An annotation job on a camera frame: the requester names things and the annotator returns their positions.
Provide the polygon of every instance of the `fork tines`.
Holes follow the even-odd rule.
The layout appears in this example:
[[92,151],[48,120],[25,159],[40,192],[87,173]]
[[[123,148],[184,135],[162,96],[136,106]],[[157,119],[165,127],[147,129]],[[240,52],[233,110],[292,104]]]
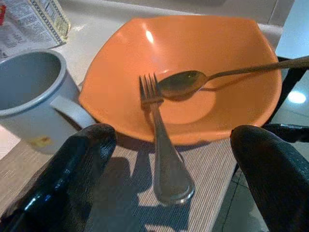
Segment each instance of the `fork tines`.
[[153,77],[150,74],[140,76],[140,99],[142,105],[163,101],[155,74]]

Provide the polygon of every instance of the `mug rim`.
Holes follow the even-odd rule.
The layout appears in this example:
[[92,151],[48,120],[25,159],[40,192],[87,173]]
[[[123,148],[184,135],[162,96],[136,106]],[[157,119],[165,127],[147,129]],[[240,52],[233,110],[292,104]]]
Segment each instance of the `mug rim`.
[[48,53],[51,54],[55,57],[57,57],[57,59],[60,62],[60,71],[58,73],[58,76],[56,78],[56,80],[50,85],[50,87],[44,91],[43,93],[41,93],[39,96],[35,97],[34,99],[15,106],[13,108],[9,108],[9,109],[4,109],[4,110],[0,110],[0,117],[2,116],[10,116],[10,115],[15,115],[18,113],[21,113],[25,110],[31,109],[33,106],[39,104],[40,102],[44,101],[45,99],[47,99],[57,88],[58,86],[61,84],[61,82],[63,81],[63,79],[65,78],[65,73],[66,73],[66,69],[67,69],[67,65],[66,65],[66,61],[64,59],[64,57],[56,51],[53,50],[48,50],[48,49],[31,49],[31,50],[26,50],[23,52],[20,52],[18,54],[15,54],[13,56],[8,57],[7,59],[3,60],[0,62],[0,65],[4,64],[5,62],[8,62],[16,57],[22,56],[22,55],[27,55],[27,54],[32,54],[32,53]]

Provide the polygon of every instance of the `newspaper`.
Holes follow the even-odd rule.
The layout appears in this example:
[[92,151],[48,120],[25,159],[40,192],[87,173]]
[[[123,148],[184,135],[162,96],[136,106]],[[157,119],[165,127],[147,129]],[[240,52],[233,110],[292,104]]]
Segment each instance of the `newspaper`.
[[66,42],[70,22],[57,0],[0,0],[1,6],[0,59]]

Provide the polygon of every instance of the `white mug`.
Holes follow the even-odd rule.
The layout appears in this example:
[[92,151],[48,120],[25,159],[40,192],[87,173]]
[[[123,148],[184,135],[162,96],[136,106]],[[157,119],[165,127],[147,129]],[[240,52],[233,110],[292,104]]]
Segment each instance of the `white mug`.
[[78,127],[94,124],[62,55],[30,50],[0,62],[0,124],[34,149],[55,153]]

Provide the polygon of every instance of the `orange bowl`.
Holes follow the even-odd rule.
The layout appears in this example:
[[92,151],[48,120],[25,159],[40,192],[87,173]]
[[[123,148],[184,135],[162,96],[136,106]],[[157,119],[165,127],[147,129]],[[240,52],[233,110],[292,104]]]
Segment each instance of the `orange bowl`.
[[[206,75],[276,62],[256,22],[221,16],[136,18],[124,24],[92,61],[80,102],[120,133],[154,139],[140,106],[139,75],[158,80],[186,70]],[[241,124],[263,125],[281,92],[280,70],[221,77],[185,101],[165,100],[163,121],[175,144],[227,138]]]

